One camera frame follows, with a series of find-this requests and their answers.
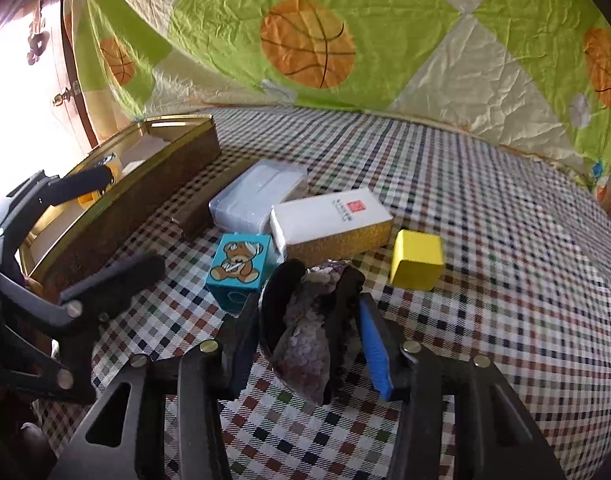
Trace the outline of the white paper tray liner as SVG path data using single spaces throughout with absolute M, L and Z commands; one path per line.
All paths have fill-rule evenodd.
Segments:
M 97 165 L 108 166 L 112 170 L 112 183 L 107 188 L 109 191 L 146 159 L 169 144 L 169 141 L 160 136 L 154 136 L 140 129 L 128 132 L 123 138 L 117 134 L 85 159 L 83 168 L 89 169 Z M 21 262 L 27 272 L 30 272 L 40 262 L 59 237 L 99 200 L 100 196 L 102 193 L 92 192 L 67 203 L 48 207 L 20 248 Z

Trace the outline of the brass door knob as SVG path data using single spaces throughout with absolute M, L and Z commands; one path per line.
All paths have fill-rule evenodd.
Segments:
M 74 102 L 74 106 L 78 106 L 78 99 L 80 94 L 81 91 L 79 88 L 65 88 L 62 92 L 57 93 L 56 96 L 54 96 L 52 104 L 55 107 L 59 107 L 72 101 Z

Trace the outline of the white gold carton box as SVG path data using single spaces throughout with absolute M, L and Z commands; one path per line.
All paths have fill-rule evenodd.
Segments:
M 270 226 L 282 256 L 306 266 L 351 259 L 385 246 L 393 215 L 369 188 L 274 205 Z

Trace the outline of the checkered tablecloth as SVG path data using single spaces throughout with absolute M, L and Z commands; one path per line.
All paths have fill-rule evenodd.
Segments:
M 178 356 L 223 314 L 204 286 L 220 233 L 185 242 L 173 214 L 248 157 L 304 166 L 309 190 L 370 188 L 396 230 L 437 234 L 445 269 L 431 292 L 389 282 L 391 251 L 354 260 L 386 318 L 441 356 L 490 356 L 521 396 L 570 479 L 611 452 L 611 221 L 562 174 L 489 144 L 357 113 L 217 108 L 222 155 L 152 214 L 119 250 L 164 256 L 168 271 L 102 333 L 92 382 L 129 356 Z

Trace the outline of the gold metal tin tray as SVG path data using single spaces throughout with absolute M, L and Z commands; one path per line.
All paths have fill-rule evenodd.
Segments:
M 21 270 L 50 296 L 100 270 L 170 196 L 221 154 L 214 118 L 168 115 L 135 122 L 75 166 L 112 156 L 117 182 L 92 204 L 51 206 L 19 249 Z

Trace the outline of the dark brown flat bar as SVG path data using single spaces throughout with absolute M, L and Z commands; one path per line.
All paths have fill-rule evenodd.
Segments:
M 221 172 L 209 183 L 199 188 L 199 191 L 178 212 L 173 214 L 172 222 L 181 229 L 184 240 L 191 242 L 214 225 L 209 209 L 210 200 L 251 166 L 254 166 L 256 162 L 258 158 L 247 158 L 236 162 L 232 168 Z

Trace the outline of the wooden door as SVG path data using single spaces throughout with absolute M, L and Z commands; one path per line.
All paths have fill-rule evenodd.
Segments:
M 66 172 L 94 145 L 78 106 L 52 104 L 78 88 L 65 44 L 63 0 L 0 0 L 0 156 L 20 169 Z

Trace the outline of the yellow face toy block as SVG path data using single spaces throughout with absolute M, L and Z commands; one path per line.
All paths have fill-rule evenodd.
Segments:
M 116 153 L 110 153 L 100 162 L 97 162 L 93 168 L 84 170 L 86 179 L 93 179 L 95 183 L 101 183 L 103 186 L 80 195 L 77 198 L 79 206 L 82 209 L 88 209 L 96 203 L 100 197 L 118 183 L 122 168 L 120 157 Z

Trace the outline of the green basketball bedsheet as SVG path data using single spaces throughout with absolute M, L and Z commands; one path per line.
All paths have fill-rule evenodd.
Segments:
M 92 128 L 296 105 L 440 124 L 611 207 L 611 27 L 593 0 L 63 0 Z

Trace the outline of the blue bear toy block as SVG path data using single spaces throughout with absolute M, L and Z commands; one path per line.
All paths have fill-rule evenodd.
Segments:
M 274 262 L 268 234 L 224 234 L 205 286 L 221 310 L 238 314 L 248 297 L 260 292 Z

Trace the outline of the black floral hair clip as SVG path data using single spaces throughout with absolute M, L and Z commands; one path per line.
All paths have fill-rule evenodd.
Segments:
M 260 346 L 278 379 L 307 403 L 326 405 L 341 384 L 351 322 L 365 276 L 342 261 L 281 263 L 259 302 Z

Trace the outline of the clear plastic case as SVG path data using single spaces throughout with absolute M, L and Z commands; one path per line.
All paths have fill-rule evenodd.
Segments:
M 269 234 L 272 207 L 306 195 L 306 167 L 261 159 L 214 196 L 209 210 L 222 231 Z

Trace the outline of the yellow cube block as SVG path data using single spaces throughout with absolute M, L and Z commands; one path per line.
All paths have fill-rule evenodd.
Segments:
M 394 241 L 390 284 L 402 289 L 429 292 L 445 267 L 439 235 L 400 230 Z

